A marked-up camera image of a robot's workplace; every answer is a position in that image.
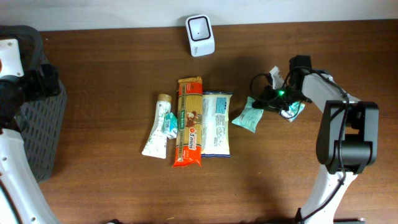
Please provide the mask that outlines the orange spaghetti packet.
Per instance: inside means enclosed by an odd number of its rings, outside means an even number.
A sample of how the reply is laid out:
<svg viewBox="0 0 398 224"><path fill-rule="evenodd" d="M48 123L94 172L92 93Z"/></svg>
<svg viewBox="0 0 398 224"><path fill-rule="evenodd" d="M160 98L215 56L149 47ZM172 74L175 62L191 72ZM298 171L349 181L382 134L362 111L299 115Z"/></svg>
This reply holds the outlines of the orange spaghetti packet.
<svg viewBox="0 0 398 224"><path fill-rule="evenodd" d="M201 77L178 80L175 167L201 164L203 131L203 81Z"/></svg>

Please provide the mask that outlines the mint green wipes pack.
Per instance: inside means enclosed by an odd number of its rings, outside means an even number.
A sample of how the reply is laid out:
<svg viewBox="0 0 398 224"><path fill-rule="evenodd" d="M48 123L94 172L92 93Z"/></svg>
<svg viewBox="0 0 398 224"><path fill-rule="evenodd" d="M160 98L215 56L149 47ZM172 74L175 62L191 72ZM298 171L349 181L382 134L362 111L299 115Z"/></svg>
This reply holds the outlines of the mint green wipes pack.
<svg viewBox="0 0 398 224"><path fill-rule="evenodd" d="M256 132L256 127L264 113L263 109L257 109L252 107L252 104L254 102L255 99L249 96L242 113L237 118L232 120L233 124L245 128L252 133Z"/></svg>

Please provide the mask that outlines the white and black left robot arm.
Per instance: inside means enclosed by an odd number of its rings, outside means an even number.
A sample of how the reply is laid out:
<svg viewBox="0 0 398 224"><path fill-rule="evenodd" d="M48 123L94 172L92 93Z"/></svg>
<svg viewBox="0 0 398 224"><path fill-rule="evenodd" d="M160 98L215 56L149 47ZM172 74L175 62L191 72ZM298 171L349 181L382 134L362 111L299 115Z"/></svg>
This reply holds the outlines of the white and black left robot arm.
<svg viewBox="0 0 398 224"><path fill-rule="evenodd" d="M19 43L1 39L1 223L59 223L30 169L14 117L26 102Z"/></svg>

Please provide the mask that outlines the small teal tissue pack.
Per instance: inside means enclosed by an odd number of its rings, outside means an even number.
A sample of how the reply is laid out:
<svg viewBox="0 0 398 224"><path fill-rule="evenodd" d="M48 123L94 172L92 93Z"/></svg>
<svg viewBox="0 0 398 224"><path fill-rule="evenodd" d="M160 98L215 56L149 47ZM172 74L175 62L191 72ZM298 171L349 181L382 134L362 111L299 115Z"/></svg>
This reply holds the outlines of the small teal tissue pack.
<svg viewBox="0 0 398 224"><path fill-rule="evenodd" d="M162 132L168 139L175 139L178 133L178 121L173 113L167 113L164 118Z"/></svg>

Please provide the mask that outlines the yellow noodle packet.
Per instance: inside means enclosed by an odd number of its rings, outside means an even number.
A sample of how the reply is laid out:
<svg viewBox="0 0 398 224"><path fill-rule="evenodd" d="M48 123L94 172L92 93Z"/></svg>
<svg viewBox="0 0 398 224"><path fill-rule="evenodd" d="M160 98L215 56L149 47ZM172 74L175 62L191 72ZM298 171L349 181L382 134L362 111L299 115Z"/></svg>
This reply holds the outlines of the yellow noodle packet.
<svg viewBox="0 0 398 224"><path fill-rule="evenodd" d="M230 157L229 103L231 92L203 93L202 157Z"/></svg>

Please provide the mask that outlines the white cream tube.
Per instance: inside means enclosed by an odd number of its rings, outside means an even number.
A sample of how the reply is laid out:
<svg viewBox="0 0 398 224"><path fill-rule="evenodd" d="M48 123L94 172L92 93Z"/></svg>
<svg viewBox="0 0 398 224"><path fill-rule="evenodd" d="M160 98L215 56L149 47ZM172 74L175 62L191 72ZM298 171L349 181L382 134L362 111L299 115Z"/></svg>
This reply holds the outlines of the white cream tube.
<svg viewBox="0 0 398 224"><path fill-rule="evenodd" d="M155 107L155 117L149 138L142 150L142 155L165 159L167 153L167 136L162 128L165 116L170 113L172 97L167 94L159 94Z"/></svg>

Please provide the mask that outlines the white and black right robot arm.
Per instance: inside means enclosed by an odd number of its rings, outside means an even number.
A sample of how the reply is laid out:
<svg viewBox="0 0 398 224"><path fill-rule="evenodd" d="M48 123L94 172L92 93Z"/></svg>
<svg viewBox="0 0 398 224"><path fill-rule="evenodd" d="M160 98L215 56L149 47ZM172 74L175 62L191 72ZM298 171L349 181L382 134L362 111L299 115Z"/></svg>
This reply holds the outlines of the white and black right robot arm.
<svg viewBox="0 0 398 224"><path fill-rule="evenodd" d="M254 95L253 108L281 113L294 103L313 103L322 112L316 141L320 163L312 192L292 223L334 223L348 187L377 157L379 107L344 91L326 70L314 69L308 55L289 60L281 78L278 68L265 74L268 85Z"/></svg>

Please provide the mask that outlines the teal Kleenex tissue pack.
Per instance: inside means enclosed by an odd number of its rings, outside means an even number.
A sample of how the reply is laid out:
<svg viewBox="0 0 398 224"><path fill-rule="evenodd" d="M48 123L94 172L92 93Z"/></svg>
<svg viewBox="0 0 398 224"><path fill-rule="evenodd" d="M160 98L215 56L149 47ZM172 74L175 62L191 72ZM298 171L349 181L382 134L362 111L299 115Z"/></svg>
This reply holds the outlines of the teal Kleenex tissue pack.
<svg viewBox="0 0 398 224"><path fill-rule="evenodd" d="M302 101L291 104L288 110L281 110L279 115L289 122L293 122L297 116L304 110L305 104Z"/></svg>

